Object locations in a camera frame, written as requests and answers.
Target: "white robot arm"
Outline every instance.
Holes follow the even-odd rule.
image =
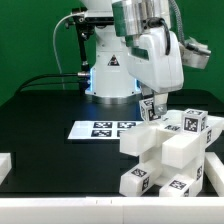
[[[167,94],[183,86],[182,63],[203,67],[210,55],[205,46],[185,40],[179,43],[169,31],[169,2],[178,9],[172,0],[112,0],[116,34],[123,37],[128,72],[141,82],[143,96],[154,96],[158,116],[167,111]]]

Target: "printed marker sheet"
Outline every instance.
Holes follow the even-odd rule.
[[[141,121],[76,121],[68,139],[120,139],[120,134]]]

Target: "black table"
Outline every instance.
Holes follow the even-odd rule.
[[[168,109],[195,108],[224,116],[212,94],[181,90],[169,95]],[[120,196],[120,176],[138,158],[119,153],[118,140],[67,140],[76,120],[141,120],[138,103],[103,105],[76,91],[24,91],[0,108],[0,152],[10,152],[13,169],[0,197]],[[224,160],[223,134],[207,151]],[[200,196],[215,196],[204,178]],[[154,186],[145,196],[158,195]]]

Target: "green background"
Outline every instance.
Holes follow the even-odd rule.
[[[177,0],[177,3],[186,39],[194,37],[212,50],[205,70],[184,68],[184,88],[208,90],[224,101],[224,1]],[[79,6],[78,0],[1,0],[0,105],[12,97],[25,80],[40,74],[58,73],[52,47],[53,30],[62,17]],[[60,27],[57,46],[63,72],[78,72],[80,59],[75,30]],[[93,64],[94,37],[87,42],[87,54]]]

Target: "cable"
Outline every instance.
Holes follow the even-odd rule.
[[[165,20],[163,18],[152,17],[148,21],[148,26],[150,28],[155,28],[155,27],[160,27],[160,26],[164,27],[164,31],[165,31],[165,34],[166,34],[166,43],[167,43],[165,55],[169,55],[170,54],[170,48],[171,48],[170,31],[169,31],[169,28],[168,28]]]
[[[171,48],[171,40],[170,40],[170,31],[169,31],[169,28],[165,22],[164,19],[160,19],[160,23],[163,25],[164,27],[164,30],[165,30],[165,33],[166,33],[166,55],[169,55],[170,54],[170,48]]]
[[[181,12],[180,9],[176,3],[175,0],[169,0],[171,6],[173,7],[173,10],[176,15],[176,22],[177,22],[177,32],[178,32],[178,38],[181,44],[185,46],[185,37],[184,37],[184,31],[183,31],[183,22],[181,18]]]
[[[34,82],[36,80],[44,79],[44,78],[63,78],[63,77],[77,77],[77,74],[44,74],[44,75],[38,75],[31,79],[28,79],[22,85],[19,86],[19,88],[16,90],[15,94],[21,91],[24,86],[27,86],[29,83]]]
[[[54,48],[54,55],[55,55],[55,59],[58,65],[58,69],[59,69],[59,73],[62,74],[62,68],[61,68],[61,63],[58,57],[58,52],[57,52],[57,47],[56,47],[56,37],[57,37],[57,31],[59,26],[67,19],[72,18],[73,16],[77,16],[77,15],[83,15],[83,13],[72,13],[68,16],[65,16],[64,18],[62,18],[57,25],[54,28],[54,33],[53,33],[53,48]]]
[[[79,84],[79,82],[63,82],[63,84],[74,84],[74,83],[77,83]],[[16,91],[16,94],[18,94],[19,92],[21,92],[21,90],[25,89],[25,88],[28,88],[28,87],[33,87],[33,86],[46,86],[46,85],[60,85],[61,82],[48,82],[48,83],[36,83],[36,84],[29,84],[29,85],[25,85],[25,86],[22,86],[22,88],[18,89]]]

